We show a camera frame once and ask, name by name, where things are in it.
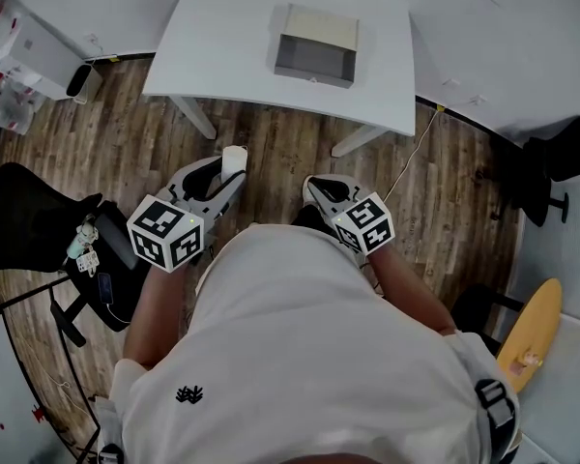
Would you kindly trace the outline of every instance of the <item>wooden floor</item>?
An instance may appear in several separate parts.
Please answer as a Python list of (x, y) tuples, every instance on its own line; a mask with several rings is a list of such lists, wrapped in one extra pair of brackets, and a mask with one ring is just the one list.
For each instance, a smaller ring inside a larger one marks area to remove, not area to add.
[[(232, 101), (203, 101), (218, 129), (216, 141), (200, 135), (165, 98), (143, 98), (140, 91), (150, 62), (101, 66), (105, 82), (97, 99), (78, 106), (48, 101), (26, 136), (5, 132), (0, 164), (17, 161), (72, 198), (102, 192), (130, 214), (143, 196), (156, 191), (181, 166), (224, 146), (248, 148), (247, 184), (241, 202), (222, 219), (216, 252), (252, 221), (290, 222), (302, 205), (308, 174), (354, 175), (381, 195), (387, 193), (414, 150), (434, 110), (417, 105), (417, 136), (387, 134), (342, 158), (332, 146), (357, 125), (322, 115)], [(517, 232), (517, 213), (490, 219), (497, 187), (477, 181), (489, 165), (489, 136), (446, 114), (439, 114), (408, 171), (388, 201), (397, 249), (429, 287), (451, 306), (462, 289), (475, 282), (503, 291)], [(192, 270), (192, 289), (209, 264)], [(0, 290), (8, 299), (57, 277), (23, 271), (0, 272)], [(66, 307), (76, 297), (69, 283), (56, 299)], [(7, 311), (16, 351), (55, 424), (83, 447), (94, 425), (82, 412), (79, 396), (49, 312), (40, 294)], [(124, 333), (114, 333), (86, 307), (76, 320), (87, 344), (69, 344), (84, 391), (107, 395), (112, 367), (121, 355)], [(58, 384), (68, 383), (63, 387)]]

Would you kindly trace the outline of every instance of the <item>black chair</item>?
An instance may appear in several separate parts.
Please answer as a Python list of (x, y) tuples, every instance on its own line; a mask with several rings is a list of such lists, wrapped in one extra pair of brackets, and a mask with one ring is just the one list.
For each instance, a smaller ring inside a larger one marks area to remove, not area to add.
[[(127, 220), (116, 204), (105, 201), (99, 206), (101, 200), (102, 196), (95, 194), (73, 201), (17, 163), (0, 167), (0, 270), (65, 271), (80, 296), (63, 311), (48, 286), (51, 313), (78, 347), (84, 345), (85, 339), (73, 319), (81, 309), (88, 304), (110, 329), (123, 330), (131, 321), (149, 269), (148, 263), (133, 253)], [(81, 273), (75, 262), (67, 259), (67, 247), (76, 235), (76, 227), (88, 215), (93, 216), (100, 232), (93, 244), (100, 265), (93, 277)], [(107, 294), (102, 301), (100, 274), (109, 276), (111, 304)]]
[(485, 285), (476, 284), (460, 295), (451, 309), (451, 316), (458, 330), (478, 334), (488, 350), (496, 356), (501, 343), (483, 332), (492, 305), (502, 305), (516, 312), (524, 307), (524, 303), (494, 292)]
[(551, 197), (552, 181), (560, 182), (580, 175), (580, 117), (548, 140), (532, 137), (523, 148), (504, 139), (493, 138), (492, 148), (501, 182), (500, 208), (493, 219), (502, 218), (505, 208), (522, 208), (529, 219), (542, 226), (548, 208), (559, 208), (561, 221), (567, 221), (569, 196)]

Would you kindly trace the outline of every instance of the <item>trash bin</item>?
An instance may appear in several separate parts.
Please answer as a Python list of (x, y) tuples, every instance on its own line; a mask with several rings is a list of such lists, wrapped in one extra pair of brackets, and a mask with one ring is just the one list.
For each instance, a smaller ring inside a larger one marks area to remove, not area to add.
[(103, 83), (101, 75), (88, 64), (80, 66), (67, 88), (67, 96), (79, 104), (86, 104), (95, 99)]

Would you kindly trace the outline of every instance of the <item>desk leg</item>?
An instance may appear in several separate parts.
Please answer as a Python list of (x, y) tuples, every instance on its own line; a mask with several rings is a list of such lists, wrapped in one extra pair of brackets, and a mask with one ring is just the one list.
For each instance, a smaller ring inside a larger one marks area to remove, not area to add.
[(208, 139), (215, 139), (217, 137), (217, 131), (211, 124), (202, 109), (198, 106), (197, 101), (189, 97), (177, 97), (170, 96), (170, 99), (178, 106), (185, 116), (191, 121), (196, 128), (202, 132), (204, 137)]
[(331, 156), (334, 158), (343, 157), (348, 155), (351, 151), (356, 150), (365, 143), (368, 143), (372, 139), (376, 139), (379, 135), (387, 132), (388, 129), (376, 128), (374, 126), (363, 126), (355, 130), (352, 134), (346, 137), (340, 143), (333, 146), (331, 150)]

